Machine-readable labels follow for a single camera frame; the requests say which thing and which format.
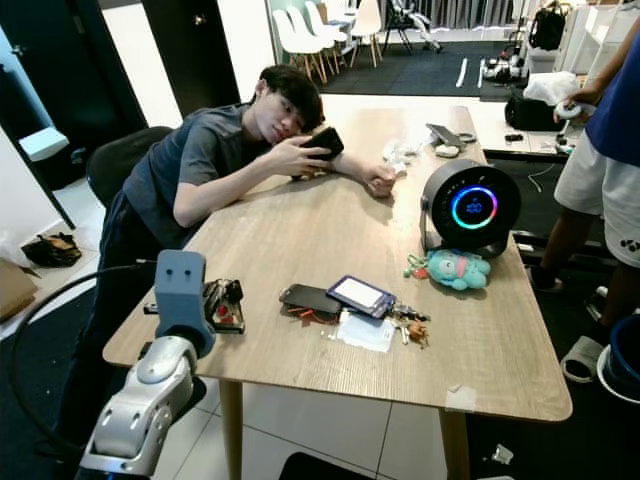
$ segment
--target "white shorts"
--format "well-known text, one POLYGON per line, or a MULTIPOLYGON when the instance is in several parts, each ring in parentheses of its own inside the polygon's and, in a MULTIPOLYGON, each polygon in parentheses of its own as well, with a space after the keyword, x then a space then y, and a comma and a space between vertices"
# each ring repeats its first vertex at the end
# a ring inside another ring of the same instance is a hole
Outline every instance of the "white shorts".
POLYGON ((570 210, 603 215, 609 251, 640 268, 640 167, 601 155, 583 133, 562 170, 555 198, 570 210))

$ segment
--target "digital display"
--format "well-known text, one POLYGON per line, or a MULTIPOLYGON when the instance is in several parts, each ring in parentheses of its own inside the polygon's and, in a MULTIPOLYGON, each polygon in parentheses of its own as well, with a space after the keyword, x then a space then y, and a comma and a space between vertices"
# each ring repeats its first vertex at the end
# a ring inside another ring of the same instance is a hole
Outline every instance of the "digital display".
POLYGON ((476 230, 487 226, 496 216, 498 199, 488 188, 467 187, 454 197, 451 211, 458 225, 468 230, 476 230))
POLYGON ((334 289, 334 292, 365 308, 372 308, 383 295, 375 288, 360 283, 353 278, 347 278, 334 289))

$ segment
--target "door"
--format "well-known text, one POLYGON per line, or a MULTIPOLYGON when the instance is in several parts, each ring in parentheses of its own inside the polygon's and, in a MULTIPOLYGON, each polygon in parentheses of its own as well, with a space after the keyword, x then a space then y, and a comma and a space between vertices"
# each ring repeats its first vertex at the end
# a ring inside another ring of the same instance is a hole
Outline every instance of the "door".
POLYGON ((239 102, 218 3, 143 0, 142 4, 182 116, 202 107, 239 102))
POLYGON ((96 0, 0 0, 0 24, 55 127, 96 148, 144 128, 96 0))

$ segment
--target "gray t-shirt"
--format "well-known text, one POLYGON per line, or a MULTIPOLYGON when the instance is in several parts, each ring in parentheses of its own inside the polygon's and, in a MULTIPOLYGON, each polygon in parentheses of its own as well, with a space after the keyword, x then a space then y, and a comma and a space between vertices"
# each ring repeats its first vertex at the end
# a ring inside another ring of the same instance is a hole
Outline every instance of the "gray t-shirt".
POLYGON ((248 104, 203 108, 151 146, 124 183, 124 193, 144 224, 165 248, 182 248, 200 224, 182 228, 173 216, 178 183, 193 185, 224 177, 268 150, 266 142, 242 139, 248 104))

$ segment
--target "black round device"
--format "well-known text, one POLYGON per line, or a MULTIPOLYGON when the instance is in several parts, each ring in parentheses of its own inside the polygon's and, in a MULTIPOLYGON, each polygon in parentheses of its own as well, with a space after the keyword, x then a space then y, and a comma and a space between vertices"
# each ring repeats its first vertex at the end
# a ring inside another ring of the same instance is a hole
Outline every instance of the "black round device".
POLYGON ((439 167, 424 187, 420 230, 425 251, 437 247, 500 255, 520 213, 520 191, 506 173, 472 160, 439 167), (438 235, 427 232, 429 215, 438 235))

